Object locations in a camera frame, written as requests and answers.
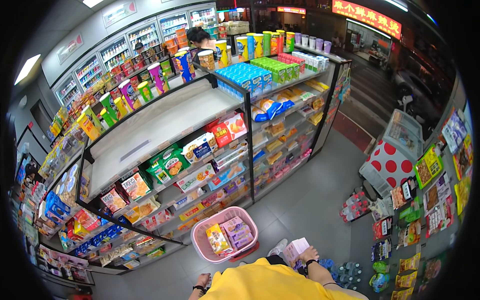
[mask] chinese characters sign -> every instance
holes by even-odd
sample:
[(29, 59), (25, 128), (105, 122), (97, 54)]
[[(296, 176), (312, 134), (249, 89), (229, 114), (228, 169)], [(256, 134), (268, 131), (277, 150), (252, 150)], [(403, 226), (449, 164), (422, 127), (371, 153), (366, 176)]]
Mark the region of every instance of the chinese characters sign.
[(305, 14), (305, 9), (304, 8), (298, 8), (298, 7), (286, 7), (286, 6), (278, 6), (276, 8), (278, 12), (292, 12), (292, 13), (301, 13)]
[(400, 39), (402, 24), (367, 7), (347, 1), (333, 0), (332, 12), (367, 23), (384, 31), (386, 34)]

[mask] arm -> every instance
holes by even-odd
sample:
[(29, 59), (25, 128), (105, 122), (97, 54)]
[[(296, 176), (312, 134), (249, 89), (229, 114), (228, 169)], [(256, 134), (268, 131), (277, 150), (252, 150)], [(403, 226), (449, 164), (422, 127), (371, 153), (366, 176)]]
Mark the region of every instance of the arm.
[[(302, 254), (300, 254), (300, 258), (307, 262), (310, 259), (317, 260), (319, 256), (317, 250), (314, 249), (313, 246), (310, 246)], [(357, 291), (340, 287), (335, 283), (332, 275), (330, 275), (330, 272), (318, 263), (311, 263), (308, 265), (308, 278), (320, 283), (325, 289), (338, 290), (349, 296), (368, 300), (367, 297)]]
[[(195, 284), (195, 286), (202, 286), (203, 288), (205, 288), (211, 280), (212, 278), (210, 276), (210, 273), (200, 274), (200, 276), (198, 276), (197, 283)], [(203, 295), (204, 295), (203, 291), (196, 288), (193, 290), (190, 297), (188, 297), (188, 300), (197, 300)]]

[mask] hand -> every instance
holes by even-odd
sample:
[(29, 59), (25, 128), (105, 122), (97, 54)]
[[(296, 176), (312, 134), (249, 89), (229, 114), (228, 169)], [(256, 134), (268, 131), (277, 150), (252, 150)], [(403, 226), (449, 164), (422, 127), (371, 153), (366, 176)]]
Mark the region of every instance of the hand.
[(210, 281), (212, 281), (210, 273), (202, 273), (198, 276), (196, 286), (202, 286), (205, 288)]
[(305, 249), (305, 251), (302, 254), (300, 254), (300, 258), (304, 262), (307, 262), (310, 259), (317, 260), (319, 258), (318, 251), (314, 249), (313, 246), (310, 246), (307, 249)]

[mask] woman with dark hair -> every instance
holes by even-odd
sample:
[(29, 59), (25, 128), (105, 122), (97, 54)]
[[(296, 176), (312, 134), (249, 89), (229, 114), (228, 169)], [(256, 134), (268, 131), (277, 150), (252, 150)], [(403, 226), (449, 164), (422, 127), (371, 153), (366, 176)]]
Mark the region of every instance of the woman with dark hair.
[[(197, 53), (204, 50), (213, 50), (213, 56), (216, 60), (216, 40), (210, 39), (208, 32), (204, 31), (201, 27), (193, 27), (187, 31), (187, 39), (198, 47)], [(200, 63), (197, 55), (192, 57), (192, 60), (196, 63)]]

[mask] refrigerator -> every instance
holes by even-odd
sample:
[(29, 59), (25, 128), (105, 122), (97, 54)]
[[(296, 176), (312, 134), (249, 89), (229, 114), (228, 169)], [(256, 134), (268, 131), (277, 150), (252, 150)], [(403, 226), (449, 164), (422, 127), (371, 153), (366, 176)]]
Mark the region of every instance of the refrigerator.
[(114, 39), (108, 43), (107, 46), (100, 50), (100, 56), (105, 69), (111, 71), (118, 65), (121, 65), (124, 60), (132, 58), (132, 53), (125, 40), (125, 35)]
[(187, 31), (190, 26), (188, 24), (187, 12), (181, 12), (167, 17), (158, 17), (160, 27), (162, 28), (162, 36), (164, 41), (177, 37), (175, 30), (185, 28)]
[(76, 96), (81, 95), (81, 93), (72, 75), (68, 76), (55, 90), (55, 96), (57, 96), (57, 99), (65, 107), (67, 107)]
[(103, 70), (100, 63), (97, 56), (94, 55), (74, 71), (78, 82), (83, 87), (82, 93), (102, 78)]
[(408, 177), (415, 177), (413, 166), (422, 155), (421, 125), (409, 114), (395, 109), (359, 173), (385, 198)]
[(135, 29), (128, 31), (127, 33), (127, 38), (132, 46), (134, 57), (139, 54), (135, 51), (136, 43), (141, 42), (145, 47), (144, 51), (160, 44), (161, 40), (156, 18), (143, 21), (142, 24), (136, 24), (135, 27)]
[(213, 27), (216, 22), (215, 7), (202, 8), (195, 11), (189, 11), (192, 27), (201, 26), (202, 28)]

